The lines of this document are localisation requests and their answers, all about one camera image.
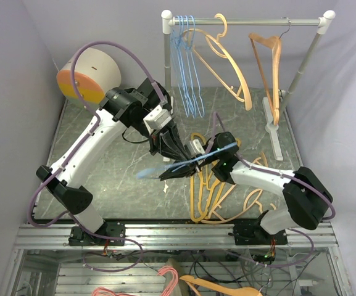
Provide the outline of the yellow plastic hanger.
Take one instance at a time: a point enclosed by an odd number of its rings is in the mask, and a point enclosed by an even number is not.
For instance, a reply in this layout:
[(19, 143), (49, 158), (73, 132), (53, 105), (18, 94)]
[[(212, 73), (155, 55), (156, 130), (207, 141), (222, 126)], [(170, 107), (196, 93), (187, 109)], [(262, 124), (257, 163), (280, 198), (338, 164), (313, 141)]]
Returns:
[(221, 203), (232, 193), (234, 185), (228, 185), (227, 183), (221, 182), (218, 188), (215, 190), (213, 200), (211, 201), (211, 214), (210, 220), (215, 218), (218, 222), (223, 222), (225, 219), (222, 218), (217, 210), (221, 209)]
[(205, 166), (205, 171), (200, 171), (190, 177), (189, 212), (192, 222), (208, 225), (216, 224), (216, 222), (210, 220), (212, 216), (210, 204), (219, 185), (220, 181), (213, 177), (210, 165)]

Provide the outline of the blue wire hanger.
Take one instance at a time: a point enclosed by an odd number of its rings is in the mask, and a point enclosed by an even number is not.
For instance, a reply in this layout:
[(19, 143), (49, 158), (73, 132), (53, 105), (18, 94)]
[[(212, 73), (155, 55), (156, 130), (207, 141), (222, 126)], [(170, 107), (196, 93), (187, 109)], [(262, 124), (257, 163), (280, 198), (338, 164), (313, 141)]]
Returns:
[[(188, 24), (185, 25), (185, 29), (192, 28), (193, 25), (195, 27), (194, 17), (192, 15), (185, 15), (185, 16), (188, 17)], [(195, 98), (196, 102), (197, 102), (196, 103), (197, 117), (202, 118), (205, 115), (205, 109), (204, 109), (203, 100), (202, 100), (202, 96), (201, 96), (200, 79), (199, 79), (199, 75), (197, 74), (197, 67), (196, 67), (196, 63), (194, 60), (193, 52), (192, 52), (191, 47), (188, 42), (187, 42), (187, 44), (188, 44), (187, 54), (185, 55), (185, 57), (188, 57), (188, 63), (190, 64), (190, 69), (191, 69), (191, 78), (192, 78), (192, 83), (191, 83), (192, 87), (190, 88), (190, 89), (192, 89), (191, 94), (193, 95), (193, 98)]]
[[(185, 25), (188, 24), (188, 17), (185, 16), (183, 17), (183, 22), (184, 22), (184, 29), (185, 29)], [(192, 89), (190, 89), (192, 86), (191, 86), (191, 83), (192, 83), (192, 78), (191, 78), (191, 69), (190, 69), (190, 64), (188, 63), (188, 57), (185, 57), (185, 55), (187, 54), (187, 42), (186, 41), (183, 41), (183, 34), (182, 34), (182, 42), (181, 42), (181, 52), (182, 52), (182, 56), (183, 56), (183, 62), (184, 62), (184, 65), (185, 65), (185, 74), (186, 74), (186, 84), (187, 84), (187, 87), (188, 87), (188, 92), (189, 92), (189, 95), (190, 95), (190, 98), (191, 98), (191, 102), (193, 104), (193, 107), (194, 107), (194, 116), (193, 118), (196, 118), (197, 117), (197, 107), (196, 107), (196, 99), (193, 98), (193, 95), (191, 94), (191, 91)]]
[[(198, 161), (199, 162), (200, 160), (205, 160), (207, 158), (210, 158), (213, 155), (216, 155), (216, 154), (219, 154), (221, 152), (224, 152), (224, 151), (226, 151), (226, 150), (228, 150), (230, 148), (233, 148), (233, 147), (235, 147), (237, 145), (238, 145), (238, 143), (235, 141), (235, 142), (232, 142), (231, 144), (223, 146), (222, 148), (216, 148), (216, 150), (213, 151), (213, 152), (209, 152), (209, 153), (206, 153), (204, 155), (195, 157), (194, 159), (185, 160), (185, 161), (182, 161), (182, 162), (193, 162), (193, 161)], [(154, 174), (156, 172), (159, 172), (159, 171), (162, 171), (162, 169), (165, 168), (165, 166), (166, 165), (158, 166), (158, 167), (155, 167), (155, 168), (146, 168), (146, 169), (138, 172), (136, 174), (136, 177), (138, 179), (155, 179), (155, 177), (152, 176), (152, 174)]]
[(171, 44), (173, 47), (173, 66), (175, 69), (176, 82), (179, 89), (179, 94), (181, 96), (181, 101), (183, 103), (184, 112), (187, 117), (190, 115), (194, 116), (194, 107), (191, 102), (191, 98), (188, 92), (188, 87), (186, 84), (186, 74), (185, 74), (185, 65), (183, 62), (183, 56), (181, 52), (181, 42), (182, 34), (184, 29), (183, 16), (176, 16), (178, 19), (178, 29), (173, 29), (171, 34)]

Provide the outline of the beige plastic hanger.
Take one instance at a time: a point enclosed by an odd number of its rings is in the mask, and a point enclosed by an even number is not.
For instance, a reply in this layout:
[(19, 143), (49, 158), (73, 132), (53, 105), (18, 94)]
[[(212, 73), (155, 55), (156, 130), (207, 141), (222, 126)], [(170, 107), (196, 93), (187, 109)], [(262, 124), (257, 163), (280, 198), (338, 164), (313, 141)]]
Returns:
[[(228, 23), (223, 14), (217, 13), (214, 16), (214, 19), (221, 20), (223, 25), (223, 31), (218, 33), (216, 37), (212, 36), (208, 32), (195, 28), (194, 25), (192, 28), (185, 29), (183, 31), (183, 39), (187, 41), (191, 47), (194, 55), (200, 60), (200, 62), (206, 67), (206, 69), (217, 79), (218, 82), (239, 102), (244, 104), (246, 111), (252, 109), (252, 97), (249, 91), (247, 81), (237, 64), (233, 59), (232, 55), (225, 49), (222, 45), (221, 40), (226, 36), (228, 32)], [(237, 79), (238, 79), (238, 89), (235, 90), (233, 86), (230, 86), (212, 67), (211, 65), (197, 52), (192, 42), (194, 41), (195, 33), (199, 33), (205, 38), (205, 41), (210, 48), (210, 50), (219, 58), (228, 62), (228, 64), (233, 69)]]
[(230, 218), (224, 218), (224, 217), (221, 216), (222, 218), (225, 219), (222, 223), (218, 222), (215, 218), (212, 218), (212, 221), (216, 222), (216, 224), (226, 224), (228, 222), (232, 222), (233, 220), (243, 216), (243, 214), (247, 213), (254, 206), (258, 206), (259, 213), (262, 214), (263, 213), (263, 204), (260, 202), (260, 197), (262, 196), (262, 194), (263, 194), (263, 189), (260, 189), (260, 188), (254, 189), (253, 191), (251, 191), (250, 193), (245, 195), (245, 199), (243, 201), (242, 211), (241, 212), (239, 212), (237, 215), (234, 215), (234, 216), (232, 216)]

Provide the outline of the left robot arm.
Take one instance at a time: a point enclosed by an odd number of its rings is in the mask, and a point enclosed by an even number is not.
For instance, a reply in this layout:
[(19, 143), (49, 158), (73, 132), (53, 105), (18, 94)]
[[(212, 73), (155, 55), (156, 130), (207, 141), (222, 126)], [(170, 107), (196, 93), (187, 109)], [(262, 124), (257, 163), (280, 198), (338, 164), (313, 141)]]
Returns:
[(71, 148), (51, 166), (37, 169), (47, 190), (84, 227), (85, 239), (93, 245), (106, 238), (106, 222), (92, 205), (93, 195), (84, 187), (91, 167), (111, 142), (128, 128), (149, 143), (149, 152), (177, 162), (190, 159), (170, 114), (170, 104), (161, 105), (153, 85), (145, 79), (138, 88), (113, 88), (105, 94), (94, 117)]

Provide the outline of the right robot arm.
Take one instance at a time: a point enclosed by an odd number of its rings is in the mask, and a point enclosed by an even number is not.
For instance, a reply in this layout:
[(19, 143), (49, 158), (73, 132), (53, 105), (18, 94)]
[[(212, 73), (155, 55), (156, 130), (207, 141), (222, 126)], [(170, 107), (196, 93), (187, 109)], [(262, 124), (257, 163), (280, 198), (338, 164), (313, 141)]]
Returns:
[(235, 238), (266, 244), (273, 236), (289, 228), (315, 230), (334, 212), (333, 197), (314, 172), (304, 166), (297, 170), (279, 170), (239, 158), (239, 146), (230, 132), (216, 134), (207, 142), (210, 149), (185, 162), (175, 162), (165, 170), (161, 180), (191, 176), (203, 166), (215, 162), (214, 176), (232, 185), (247, 185), (271, 192), (284, 199), (285, 205), (267, 210), (251, 222), (249, 229)]

